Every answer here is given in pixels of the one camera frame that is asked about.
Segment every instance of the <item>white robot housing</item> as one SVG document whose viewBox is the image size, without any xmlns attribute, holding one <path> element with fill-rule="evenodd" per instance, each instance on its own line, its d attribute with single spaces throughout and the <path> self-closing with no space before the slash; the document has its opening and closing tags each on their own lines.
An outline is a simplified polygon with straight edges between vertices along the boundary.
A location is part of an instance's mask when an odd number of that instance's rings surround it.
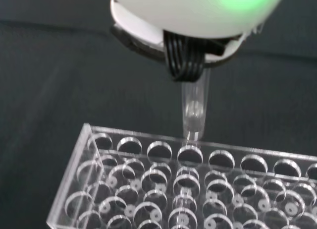
<svg viewBox="0 0 317 229">
<path fill-rule="evenodd" d="M 174 80 L 196 81 L 202 68 L 228 60 L 281 1 L 111 0 L 110 9 L 121 42 L 165 59 Z M 191 77 L 182 77 L 186 71 Z"/>
</svg>

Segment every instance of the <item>dark gray fabric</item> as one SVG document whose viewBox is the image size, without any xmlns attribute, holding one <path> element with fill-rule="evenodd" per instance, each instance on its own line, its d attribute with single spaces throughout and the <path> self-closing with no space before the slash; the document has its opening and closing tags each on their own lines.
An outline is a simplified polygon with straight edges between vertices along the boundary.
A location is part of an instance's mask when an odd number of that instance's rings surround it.
<svg viewBox="0 0 317 229">
<path fill-rule="evenodd" d="M 35 3 L 42 14 L 15 18 L 43 23 L 45 2 Z M 101 34 L 111 22 L 98 15 L 98 33 L 0 25 L 1 228 L 45 228 L 83 123 L 182 135 L 180 85 Z M 204 140 L 316 155 L 316 15 L 314 0 L 285 0 L 261 35 L 212 71 Z"/>
</svg>

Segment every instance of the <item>transparent plastic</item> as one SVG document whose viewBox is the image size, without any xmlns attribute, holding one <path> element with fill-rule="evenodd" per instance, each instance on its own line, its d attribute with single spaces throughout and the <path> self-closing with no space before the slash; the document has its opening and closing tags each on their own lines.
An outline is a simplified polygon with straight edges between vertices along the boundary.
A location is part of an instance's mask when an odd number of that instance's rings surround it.
<svg viewBox="0 0 317 229">
<path fill-rule="evenodd" d="M 85 124 L 52 229 L 316 229 L 317 157 Z"/>
<path fill-rule="evenodd" d="M 204 134 L 208 101 L 210 70 L 205 70 L 195 83 L 182 83 L 183 134 L 197 141 Z"/>
</svg>

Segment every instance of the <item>clear test tube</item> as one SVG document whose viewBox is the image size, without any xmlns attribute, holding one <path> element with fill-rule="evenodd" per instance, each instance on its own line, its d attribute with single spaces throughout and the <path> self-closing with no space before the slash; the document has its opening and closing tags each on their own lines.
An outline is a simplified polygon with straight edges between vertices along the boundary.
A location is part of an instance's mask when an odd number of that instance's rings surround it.
<svg viewBox="0 0 317 229">
<path fill-rule="evenodd" d="M 187 140 L 200 140 L 204 134 L 210 70 L 204 70 L 195 83 L 182 83 L 183 134 Z"/>
</svg>

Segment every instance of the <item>rack hole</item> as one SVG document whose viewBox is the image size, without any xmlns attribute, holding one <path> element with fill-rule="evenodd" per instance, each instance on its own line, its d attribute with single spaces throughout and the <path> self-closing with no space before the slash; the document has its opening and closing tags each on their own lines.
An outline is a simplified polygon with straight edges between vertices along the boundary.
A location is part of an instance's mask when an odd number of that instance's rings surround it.
<svg viewBox="0 0 317 229">
<path fill-rule="evenodd" d="M 241 161 L 241 169 L 247 171 L 249 176 L 260 178 L 267 173 L 265 160 L 258 155 L 247 155 Z"/>
<path fill-rule="evenodd" d="M 156 141 L 149 145 L 147 155 L 151 162 L 168 162 L 172 158 L 172 148 L 166 142 Z"/>
<path fill-rule="evenodd" d="M 100 150 L 112 149 L 112 139 L 106 133 L 97 133 L 92 135 L 87 142 L 87 147 L 89 150 L 95 149 L 94 141 L 96 143 L 97 148 Z"/>
<path fill-rule="evenodd" d="M 117 151 L 138 155 L 142 153 L 142 144 L 135 137 L 125 137 L 118 143 Z"/>
<path fill-rule="evenodd" d="M 282 180 L 286 183 L 296 183 L 301 177 L 299 166 L 292 160 L 282 159 L 275 163 L 273 173 L 282 176 Z"/>
<path fill-rule="evenodd" d="M 317 164 L 313 164 L 308 167 L 308 170 L 306 172 L 306 177 L 317 180 Z"/>
<path fill-rule="evenodd" d="M 233 156 L 224 150 L 216 150 L 209 156 L 209 165 L 220 172 L 230 172 L 234 168 Z"/>
<path fill-rule="evenodd" d="M 177 160 L 184 166 L 195 167 L 203 162 L 203 154 L 196 146 L 187 145 L 178 151 Z"/>
</svg>

